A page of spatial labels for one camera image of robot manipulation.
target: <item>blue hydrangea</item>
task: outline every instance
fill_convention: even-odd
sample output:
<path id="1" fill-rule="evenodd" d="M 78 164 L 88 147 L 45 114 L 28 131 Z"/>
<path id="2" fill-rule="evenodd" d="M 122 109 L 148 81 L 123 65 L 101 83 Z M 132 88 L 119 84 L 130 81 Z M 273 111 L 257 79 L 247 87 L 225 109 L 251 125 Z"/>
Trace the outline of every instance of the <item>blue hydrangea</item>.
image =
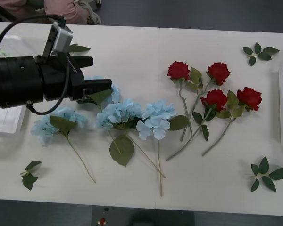
<path id="1" fill-rule="evenodd" d="M 142 114 L 143 120 L 139 120 L 136 129 L 139 131 L 139 138 L 147 139 L 152 136 L 157 140 L 161 140 L 166 136 L 166 130 L 170 128 L 168 119 L 176 115 L 173 105 L 166 105 L 166 100 L 159 100 L 151 104 L 147 104 L 146 110 Z"/>
<path id="2" fill-rule="evenodd" d="M 47 144 L 53 138 L 53 135 L 58 134 L 58 129 L 56 129 L 50 124 L 51 115 L 62 117 L 70 121 L 76 122 L 78 127 L 80 128 L 84 128 L 85 125 L 88 123 L 87 118 L 76 112 L 74 109 L 67 106 L 58 107 L 50 115 L 45 115 L 40 120 L 34 122 L 31 134 L 38 136 L 39 141 L 42 145 Z"/>
<path id="3" fill-rule="evenodd" d="M 94 76 L 93 78 L 87 78 L 87 79 L 92 80 L 92 79 L 104 79 L 104 78 L 101 76 Z M 109 97 L 108 101 L 112 101 L 113 103 L 118 103 L 120 99 L 119 87 L 116 84 L 112 83 L 111 88 L 113 90 L 111 94 L 112 97 Z"/>
<path id="4" fill-rule="evenodd" d="M 135 117 L 142 117 L 142 106 L 126 99 L 123 103 L 108 104 L 96 115 L 97 128 L 112 129 L 115 124 L 128 122 Z"/>

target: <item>flower stem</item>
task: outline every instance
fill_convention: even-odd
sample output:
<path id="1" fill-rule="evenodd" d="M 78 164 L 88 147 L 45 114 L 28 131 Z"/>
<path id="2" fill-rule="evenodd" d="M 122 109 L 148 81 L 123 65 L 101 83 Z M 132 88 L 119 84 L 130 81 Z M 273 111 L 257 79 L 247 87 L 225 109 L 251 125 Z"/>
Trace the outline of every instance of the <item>flower stem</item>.
<path id="1" fill-rule="evenodd" d="M 129 136 L 126 135 L 143 153 L 144 155 L 147 157 L 147 159 L 153 164 L 153 166 L 158 170 L 158 172 L 164 177 L 166 178 L 166 176 L 159 170 L 159 168 L 157 168 L 157 166 L 155 165 L 155 163 L 147 156 L 147 154 L 142 150 L 141 147 L 138 146 L 138 144 Z"/>
<path id="2" fill-rule="evenodd" d="M 188 140 L 188 142 L 177 152 L 175 152 L 174 154 L 172 154 L 170 157 L 168 157 L 166 159 L 166 161 L 169 161 L 171 160 L 172 158 L 174 158 L 175 156 L 179 155 L 180 152 L 182 152 L 186 147 L 187 145 L 192 141 L 192 139 L 194 138 L 194 136 L 198 133 L 198 131 L 200 130 L 201 126 L 204 124 L 204 122 L 206 121 L 207 117 L 209 116 L 209 114 L 211 113 L 212 111 L 212 108 L 209 109 L 207 115 L 204 117 L 203 121 L 201 122 L 201 124 L 199 125 L 199 127 L 197 128 L 197 130 L 193 133 L 193 135 L 191 136 L 191 138 Z"/>
<path id="3" fill-rule="evenodd" d="M 183 96 L 181 96 L 181 92 L 182 92 L 182 88 L 183 88 L 183 82 L 180 81 L 180 85 L 179 85 L 179 96 L 180 98 L 182 99 L 183 101 L 183 105 L 184 105 L 184 109 L 185 109 L 185 115 L 187 116 L 187 118 L 189 119 L 190 121 L 190 118 L 189 118 L 189 111 L 188 111 L 188 107 L 187 107 L 187 104 L 185 102 L 185 98 Z M 191 122 L 190 122 L 190 133 L 191 135 L 193 134 L 193 131 L 192 131 L 192 125 L 191 125 Z M 183 138 L 184 138 L 184 135 L 185 135 L 185 132 L 186 132 L 187 128 L 185 127 L 184 130 L 183 130 L 183 134 L 180 138 L 180 141 L 183 141 Z"/>
<path id="4" fill-rule="evenodd" d="M 76 155 L 79 157 L 79 159 L 80 159 L 81 162 L 83 163 L 83 165 L 84 165 L 84 167 L 85 167 L 85 169 L 86 169 L 88 175 L 90 176 L 90 178 L 94 181 L 94 183 L 96 183 L 96 180 L 93 179 L 93 177 L 90 175 L 90 173 L 89 173 L 89 171 L 88 171 L 88 169 L 87 169 L 87 167 L 86 167 L 86 165 L 85 165 L 83 159 L 80 157 L 79 153 L 78 153 L 78 152 L 75 150 L 75 148 L 72 146 L 72 144 L 71 144 L 70 140 L 68 139 L 68 137 L 67 137 L 67 136 L 65 136 L 65 137 L 66 137 L 66 140 L 68 141 L 68 143 L 70 144 L 70 146 L 72 147 L 72 149 L 75 151 Z"/>
<path id="5" fill-rule="evenodd" d="M 236 120 L 236 118 L 234 118 L 233 120 L 231 120 L 231 121 L 227 124 L 225 130 L 223 131 L 223 133 L 221 134 L 221 136 L 219 137 L 219 139 L 218 139 L 211 147 L 209 147 L 204 153 L 202 153 L 202 155 L 201 155 L 202 157 L 205 156 L 213 147 L 215 147 L 215 146 L 220 142 L 220 140 L 221 140 L 221 139 L 223 138 L 223 136 L 225 135 L 227 129 L 230 127 L 230 124 L 231 124 L 233 121 L 235 121 L 235 120 Z"/>
<path id="6" fill-rule="evenodd" d="M 113 143 L 114 143 L 115 147 L 117 148 L 118 152 L 119 152 L 120 154 L 122 154 L 121 151 L 119 150 L 119 148 L 118 148 L 118 146 L 117 146 L 117 144 L 116 144 L 116 142 L 115 142 L 115 140 L 114 140 L 114 138 L 113 138 L 113 136 L 112 136 L 110 130 L 108 130 L 108 132 L 109 132 L 109 134 L 110 134 L 110 136 L 111 136 L 111 138 L 112 138 L 112 140 L 113 140 Z"/>
<path id="7" fill-rule="evenodd" d="M 159 170 L 161 171 L 161 167 L 160 167 L 160 158 L 159 158 L 159 140 L 157 140 L 157 154 L 158 154 L 158 165 L 159 165 Z M 160 182 L 160 197 L 162 197 L 162 177 L 161 174 L 159 174 L 159 182 Z"/>

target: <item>black cable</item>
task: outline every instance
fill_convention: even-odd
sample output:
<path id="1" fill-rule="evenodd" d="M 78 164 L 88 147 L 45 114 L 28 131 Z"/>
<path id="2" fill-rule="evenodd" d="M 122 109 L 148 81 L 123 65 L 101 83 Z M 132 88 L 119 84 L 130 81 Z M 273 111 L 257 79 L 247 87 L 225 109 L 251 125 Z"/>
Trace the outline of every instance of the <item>black cable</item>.
<path id="1" fill-rule="evenodd" d="M 12 23 L 10 23 L 0 34 L 0 44 L 4 38 L 4 36 L 6 35 L 6 33 L 13 28 L 14 26 L 16 26 L 18 23 L 27 21 L 27 20 L 32 20 L 32 19 L 38 19 L 38 18 L 52 18 L 54 20 L 58 20 L 59 22 L 64 22 L 64 17 L 63 16 L 58 16 L 58 15 L 35 15 L 35 16 L 29 16 L 29 17 L 25 17 L 25 18 L 21 18 L 18 19 Z"/>
<path id="2" fill-rule="evenodd" d="M 62 91 L 62 94 L 60 96 L 60 99 L 57 101 L 57 103 L 48 111 L 46 112 L 38 112 L 36 111 L 36 109 L 32 106 L 32 105 L 26 105 L 26 107 L 32 112 L 35 113 L 37 115 L 47 115 L 52 113 L 54 110 L 56 110 L 56 108 L 60 105 L 60 103 L 62 102 L 62 100 L 64 99 L 64 96 L 67 92 L 67 87 L 69 84 L 69 77 L 70 77 L 70 63 L 69 63 L 69 59 L 68 56 L 65 54 L 66 57 L 66 75 L 65 75 L 65 83 L 64 83 L 64 88 Z"/>

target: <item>loose leaf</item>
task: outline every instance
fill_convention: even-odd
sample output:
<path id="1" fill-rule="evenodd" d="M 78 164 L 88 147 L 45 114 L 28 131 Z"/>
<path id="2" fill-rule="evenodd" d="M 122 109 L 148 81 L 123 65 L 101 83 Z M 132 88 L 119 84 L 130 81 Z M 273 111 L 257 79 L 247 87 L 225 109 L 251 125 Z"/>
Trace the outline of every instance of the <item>loose leaf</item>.
<path id="1" fill-rule="evenodd" d="M 259 173 L 259 166 L 255 164 L 251 164 L 251 170 L 253 171 L 254 175 L 256 176 Z"/>
<path id="2" fill-rule="evenodd" d="M 128 137 L 122 134 L 114 142 L 112 141 L 109 152 L 114 161 L 126 167 L 134 154 L 134 144 Z"/>
<path id="3" fill-rule="evenodd" d="M 50 116 L 49 121 L 53 127 L 64 134 L 68 134 L 76 126 L 76 122 L 57 116 Z"/>
<path id="4" fill-rule="evenodd" d="M 113 89 L 107 89 L 101 92 L 93 93 L 88 95 L 94 102 L 100 105 L 104 100 L 111 96 Z"/>
<path id="5" fill-rule="evenodd" d="M 266 157 L 264 157 L 259 165 L 259 172 L 261 174 L 266 174 L 269 170 L 269 164 Z"/>
<path id="6" fill-rule="evenodd" d="M 38 177 L 34 177 L 31 173 L 25 174 L 22 177 L 23 185 L 28 188 L 28 190 L 32 190 L 34 182 L 37 181 Z"/>
<path id="7" fill-rule="evenodd" d="M 185 115 L 178 115 L 170 119 L 169 123 L 170 123 L 169 131 L 180 130 L 190 125 L 189 119 Z"/>
<path id="8" fill-rule="evenodd" d="M 272 191 L 277 192 L 277 190 L 275 189 L 275 185 L 273 183 L 273 181 L 271 180 L 271 178 L 267 177 L 267 176 L 263 176 L 262 177 L 262 181 L 264 182 L 264 184 Z"/>
<path id="9" fill-rule="evenodd" d="M 251 192 L 256 191 L 258 187 L 259 187 L 259 180 L 256 179 L 255 182 L 253 183 L 252 187 L 251 187 Z"/>
<path id="10" fill-rule="evenodd" d="M 245 109 L 245 105 L 239 107 L 238 109 L 233 110 L 232 116 L 234 118 L 239 118 L 243 114 L 244 109 Z"/>
<path id="11" fill-rule="evenodd" d="M 191 82 L 186 82 L 186 85 L 192 90 L 192 91 L 196 91 L 198 89 L 198 85 L 195 85 Z"/>
<path id="12" fill-rule="evenodd" d="M 190 74 L 190 78 L 192 80 L 192 82 L 196 85 L 199 84 L 199 79 L 202 77 L 200 71 L 198 71 L 197 69 L 191 67 L 191 74 Z"/>
<path id="13" fill-rule="evenodd" d="M 227 92 L 227 106 L 230 110 L 236 109 L 238 104 L 239 104 L 239 99 L 236 97 L 236 95 L 232 92 L 232 91 L 228 91 Z"/>
<path id="14" fill-rule="evenodd" d="M 254 56 L 251 56 L 249 60 L 250 66 L 253 66 L 255 63 L 256 63 L 256 58 Z"/>
<path id="15" fill-rule="evenodd" d="M 283 168 L 279 168 L 279 169 L 275 170 L 274 172 L 271 172 L 269 174 L 269 177 L 273 180 L 283 179 Z"/>
<path id="16" fill-rule="evenodd" d="M 206 108 L 204 110 L 204 117 L 206 117 L 206 115 L 208 114 L 209 108 Z M 211 121 L 216 115 L 215 111 L 211 111 L 211 113 L 209 114 L 209 116 L 207 117 L 206 121 Z"/>
<path id="17" fill-rule="evenodd" d="M 262 52 L 262 53 L 259 53 L 258 57 L 261 59 L 261 60 L 271 60 L 271 56 L 268 54 L 268 53 L 265 53 L 265 52 Z"/>
<path id="18" fill-rule="evenodd" d="M 216 117 L 220 119 L 227 119 L 231 116 L 231 113 L 228 110 L 223 110 L 221 112 L 217 112 Z"/>
<path id="19" fill-rule="evenodd" d="M 269 55 L 272 55 L 272 54 L 279 52 L 279 50 L 276 49 L 276 48 L 273 48 L 273 47 L 266 47 L 266 48 L 263 49 L 263 52 L 267 53 Z"/>
<path id="20" fill-rule="evenodd" d="M 35 166 L 37 166 L 37 165 L 39 165 L 39 164 L 41 164 L 41 163 L 42 163 L 41 161 L 32 161 L 32 162 L 25 168 L 25 170 L 26 170 L 26 171 L 30 171 L 30 170 L 33 169 L 33 167 L 35 167 Z"/>
<path id="21" fill-rule="evenodd" d="M 202 133 L 206 141 L 208 141 L 209 131 L 206 125 L 202 125 Z"/>
<path id="22" fill-rule="evenodd" d="M 243 47 L 243 51 L 248 55 L 253 54 L 253 50 L 250 47 Z"/>
<path id="23" fill-rule="evenodd" d="M 90 48 L 85 46 L 78 46 L 78 44 L 73 44 L 69 46 L 69 53 L 79 53 L 89 51 Z"/>
<path id="24" fill-rule="evenodd" d="M 259 54 L 262 50 L 262 47 L 260 46 L 259 43 L 255 44 L 255 53 Z"/>
<path id="25" fill-rule="evenodd" d="M 198 112 L 192 112 L 192 114 L 193 114 L 193 118 L 194 118 L 195 122 L 197 122 L 197 124 L 201 124 L 202 121 L 203 121 L 201 114 L 198 113 Z"/>

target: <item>gray floor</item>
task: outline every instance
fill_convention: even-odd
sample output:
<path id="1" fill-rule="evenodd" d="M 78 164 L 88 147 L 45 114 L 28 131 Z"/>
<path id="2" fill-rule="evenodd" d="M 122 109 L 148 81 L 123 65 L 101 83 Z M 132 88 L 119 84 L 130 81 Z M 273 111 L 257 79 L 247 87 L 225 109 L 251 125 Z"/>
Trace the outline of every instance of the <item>gray floor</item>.
<path id="1" fill-rule="evenodd" d="M 283 32 L 283 0 L 102 0 L 103 25 Z M 0 226 L 125 226 L 139 210 L 0 201 Z M 189 226 L 283 226 L 283 217 L 185 212 Z"/>

